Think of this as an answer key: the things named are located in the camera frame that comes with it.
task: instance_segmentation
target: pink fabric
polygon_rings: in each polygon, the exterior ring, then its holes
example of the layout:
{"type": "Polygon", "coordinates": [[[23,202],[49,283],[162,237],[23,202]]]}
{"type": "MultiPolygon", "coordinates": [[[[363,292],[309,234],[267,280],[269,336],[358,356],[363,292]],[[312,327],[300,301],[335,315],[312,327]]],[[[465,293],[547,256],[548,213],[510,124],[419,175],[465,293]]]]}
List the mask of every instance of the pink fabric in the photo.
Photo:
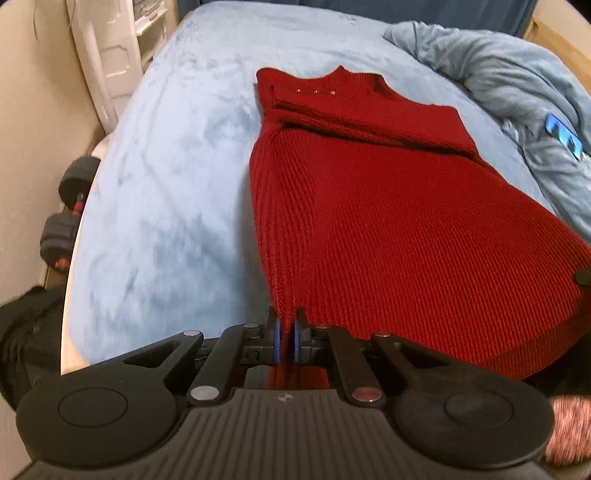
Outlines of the pink fabric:
{"type": "Polygon", "coordinates": [[[591,458],[591,397],[567,395],[550,403],[556,423],[545,459],[555,466],[567,466],[591,458]]]}

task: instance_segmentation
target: ribbed knit fabric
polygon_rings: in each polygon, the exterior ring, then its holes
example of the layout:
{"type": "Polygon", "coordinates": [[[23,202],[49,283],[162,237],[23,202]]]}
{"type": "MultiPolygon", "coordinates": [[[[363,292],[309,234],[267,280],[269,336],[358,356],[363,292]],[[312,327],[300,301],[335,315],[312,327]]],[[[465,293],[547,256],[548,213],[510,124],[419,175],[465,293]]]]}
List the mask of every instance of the ribbed knit fabric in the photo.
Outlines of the ribbed knit fabric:
{"type": "Polygon", "coordinates": [[[389,330],[514,378],[591,324],[591,249],[484,162],[455,109],[376,74],[257,73],[256,235],[284,326],[389,330]]]}

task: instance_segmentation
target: beige wall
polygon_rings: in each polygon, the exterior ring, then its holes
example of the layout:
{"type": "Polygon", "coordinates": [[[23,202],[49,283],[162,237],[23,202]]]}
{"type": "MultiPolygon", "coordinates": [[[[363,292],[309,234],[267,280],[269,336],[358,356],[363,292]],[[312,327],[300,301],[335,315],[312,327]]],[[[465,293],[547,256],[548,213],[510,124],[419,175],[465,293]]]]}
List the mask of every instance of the beige wall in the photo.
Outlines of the beige wall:
{"type": "Polygon", "coordinates": [[[38,283],[39,237],[60,205],[64,169],[100,126],[82,76],[63,0],[0,7],[0,303],[38,283]]]}

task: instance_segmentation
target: crumpled blanket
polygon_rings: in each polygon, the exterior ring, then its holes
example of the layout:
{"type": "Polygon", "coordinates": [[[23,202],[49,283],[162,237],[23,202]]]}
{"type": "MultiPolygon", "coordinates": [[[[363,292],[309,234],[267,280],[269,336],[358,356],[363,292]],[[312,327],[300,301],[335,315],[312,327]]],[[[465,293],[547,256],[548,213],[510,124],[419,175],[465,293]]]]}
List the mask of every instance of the crumpled blanket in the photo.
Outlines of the crumpled blanket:
{"type": "Polygon", "coordinates": [[[544,128],[555,114],[591,153],[591,97],[552,52],[520,38],[419,22],[387,28],[384,37],[463,86],[502,122],[554,211],[591,244],[591,160],[577,160],[544,128]]]}

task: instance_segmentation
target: black fabric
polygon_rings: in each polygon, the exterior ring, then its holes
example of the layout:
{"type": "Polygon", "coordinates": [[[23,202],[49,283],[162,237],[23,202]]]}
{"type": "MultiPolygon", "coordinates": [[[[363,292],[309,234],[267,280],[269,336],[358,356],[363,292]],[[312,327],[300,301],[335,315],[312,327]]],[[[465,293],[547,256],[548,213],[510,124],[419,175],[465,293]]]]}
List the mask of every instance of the black fabric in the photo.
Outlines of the black fabric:
{"type": "Polygon", "coordinates": [[[541,372],[525,379],[548,397],[591,395],[591,332],[541,372]]]}
{"type": "MultiPolygon", "coordinates": [[[[177,1],[183,18],[200,4],[214,0],[177,1]]],[[[521,37],[537,0],[267,0],[266,3],[327,8],[387,23],[417,20],[444,27],[492,30],[521,37]]]]}
{"type": "Polygon", "coordinates": [[[0,394],[17,409],[23,396],[60,375],[66,287],[33,287],[0,307],[0,394]]]}
{"type": "Polygon", "coordinates": [[[569,0],[573,7],[575,7],[581,15],[583,15],[587,22],[591,23],[591,1],[590,0],[569,0]]]}

